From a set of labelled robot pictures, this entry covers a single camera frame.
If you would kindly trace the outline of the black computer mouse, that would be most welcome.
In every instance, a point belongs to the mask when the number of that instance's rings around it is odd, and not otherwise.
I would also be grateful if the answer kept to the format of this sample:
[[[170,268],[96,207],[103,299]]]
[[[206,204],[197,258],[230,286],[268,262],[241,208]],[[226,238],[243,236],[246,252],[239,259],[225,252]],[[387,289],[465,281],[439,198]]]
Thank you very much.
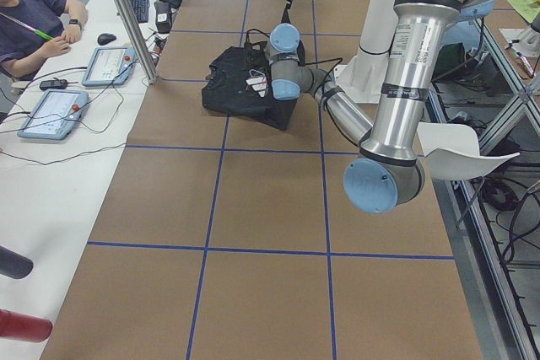
[[[108,45],[114,40],[116,40],[116,36],[111,33],[102,33],[97,37],[97,43],[100,46]]]

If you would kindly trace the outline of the black handheld device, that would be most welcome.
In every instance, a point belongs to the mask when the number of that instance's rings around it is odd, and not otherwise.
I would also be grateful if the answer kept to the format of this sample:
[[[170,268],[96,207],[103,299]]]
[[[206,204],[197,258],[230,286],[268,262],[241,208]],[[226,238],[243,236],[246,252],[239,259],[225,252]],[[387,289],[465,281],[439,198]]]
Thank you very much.
[[[41,81],[39,88],[45,91],[48,89],[65,89],[67,86],[68,81],[66,79],[52,79]]]

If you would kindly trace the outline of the black label printer box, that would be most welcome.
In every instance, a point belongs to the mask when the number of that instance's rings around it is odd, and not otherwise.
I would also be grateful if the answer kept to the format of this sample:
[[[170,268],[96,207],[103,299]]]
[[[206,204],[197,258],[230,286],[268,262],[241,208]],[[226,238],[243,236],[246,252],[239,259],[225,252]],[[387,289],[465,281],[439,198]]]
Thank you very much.
[[[172,28],[172,11],[168,2],[156,1],[155,26],[160,34],[169,34]]]

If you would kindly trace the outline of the teach pendant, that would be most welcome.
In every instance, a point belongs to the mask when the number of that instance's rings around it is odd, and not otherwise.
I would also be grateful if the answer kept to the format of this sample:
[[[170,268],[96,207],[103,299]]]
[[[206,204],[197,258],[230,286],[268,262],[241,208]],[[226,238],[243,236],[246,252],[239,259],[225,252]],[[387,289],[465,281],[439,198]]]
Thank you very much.
[[[130,46],[97,47],[81,84],[84,87],[121,85],[130,77],[135,61],[135,50]]]
[[[88,103],[89,94],[86,91],[48,89],[17,131],[17,136],[61,141],[84,116]]]

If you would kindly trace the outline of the aluminium frame post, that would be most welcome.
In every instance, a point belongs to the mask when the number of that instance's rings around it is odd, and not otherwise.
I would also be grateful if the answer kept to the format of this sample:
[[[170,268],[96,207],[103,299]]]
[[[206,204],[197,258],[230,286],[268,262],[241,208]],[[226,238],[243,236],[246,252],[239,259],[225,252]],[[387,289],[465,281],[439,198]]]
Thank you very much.
[[[129,0],[114,0],[114,3],[148,83],[155,84],[158,75],[154,60],[147,48]]]

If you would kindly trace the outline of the near teach pendant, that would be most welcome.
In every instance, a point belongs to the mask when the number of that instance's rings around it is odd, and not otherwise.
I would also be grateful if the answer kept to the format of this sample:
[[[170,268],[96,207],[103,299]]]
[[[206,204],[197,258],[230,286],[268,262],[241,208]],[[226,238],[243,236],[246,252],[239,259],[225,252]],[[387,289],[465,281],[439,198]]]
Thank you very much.
[[[89,94],[86,91],[48,89],[17,131],[17,136],[61,141],[84,116],[88,103]]]

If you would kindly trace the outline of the seated person in navy shirt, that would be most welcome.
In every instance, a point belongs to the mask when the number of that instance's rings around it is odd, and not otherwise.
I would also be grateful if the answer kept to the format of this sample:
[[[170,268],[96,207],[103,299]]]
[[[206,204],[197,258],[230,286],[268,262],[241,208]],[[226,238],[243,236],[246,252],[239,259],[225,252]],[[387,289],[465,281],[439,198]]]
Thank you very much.
[[[78,0],[1,0],[1,72],[30,80],[80,41],[88,10]]]

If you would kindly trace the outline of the red bottle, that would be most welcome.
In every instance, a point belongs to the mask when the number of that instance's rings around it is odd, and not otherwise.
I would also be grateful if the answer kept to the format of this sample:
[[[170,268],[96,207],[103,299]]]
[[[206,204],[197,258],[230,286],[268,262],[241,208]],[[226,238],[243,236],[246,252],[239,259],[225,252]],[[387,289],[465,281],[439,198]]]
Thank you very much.
[[[42,342],[52,331],[53,324],[43,318],[1,310],[1,337],[16,341]]]

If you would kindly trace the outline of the far teach pendant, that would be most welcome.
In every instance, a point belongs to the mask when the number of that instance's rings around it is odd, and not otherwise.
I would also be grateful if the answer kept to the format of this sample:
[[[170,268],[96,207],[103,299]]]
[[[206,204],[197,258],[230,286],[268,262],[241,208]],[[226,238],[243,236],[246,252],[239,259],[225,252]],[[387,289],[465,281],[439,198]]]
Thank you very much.
[[[130,46],[97,47],[81,84],[84,87],[121,85],[130,77],[135,61],[135,50]]]

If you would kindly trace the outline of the white plastic chair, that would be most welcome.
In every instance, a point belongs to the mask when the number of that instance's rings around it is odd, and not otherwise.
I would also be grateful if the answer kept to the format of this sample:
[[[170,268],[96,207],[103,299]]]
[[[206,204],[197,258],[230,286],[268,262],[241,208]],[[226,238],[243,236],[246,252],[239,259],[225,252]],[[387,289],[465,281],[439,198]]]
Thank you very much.
[[[437,180],[471,180],[485,177],[519,152],[502,156],[480,154],[477,133],[463,124],[420,122],[418,137],[429,172]]]

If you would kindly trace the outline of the black keyboard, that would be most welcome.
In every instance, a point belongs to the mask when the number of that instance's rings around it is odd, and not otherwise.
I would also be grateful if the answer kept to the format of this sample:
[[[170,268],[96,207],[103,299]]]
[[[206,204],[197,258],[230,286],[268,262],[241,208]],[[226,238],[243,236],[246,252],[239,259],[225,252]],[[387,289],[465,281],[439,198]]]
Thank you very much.
[[[149,0],[128,0],[139,23],[149,21]]]

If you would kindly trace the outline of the black printed t-shirt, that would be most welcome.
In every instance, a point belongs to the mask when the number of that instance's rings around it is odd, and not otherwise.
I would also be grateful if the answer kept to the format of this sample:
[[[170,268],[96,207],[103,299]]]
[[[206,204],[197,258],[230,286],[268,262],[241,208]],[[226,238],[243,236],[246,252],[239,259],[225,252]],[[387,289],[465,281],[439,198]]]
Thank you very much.
[[[265,57],[267,43],[246,42],[231,46],[209,63],[208,83],[202,88],[202,106],[229,116],[244,116],[279,130],[286,130],[296,101],[273,97],[270,67]],[[267,90],[259,94],[247,80],[261,73]]]

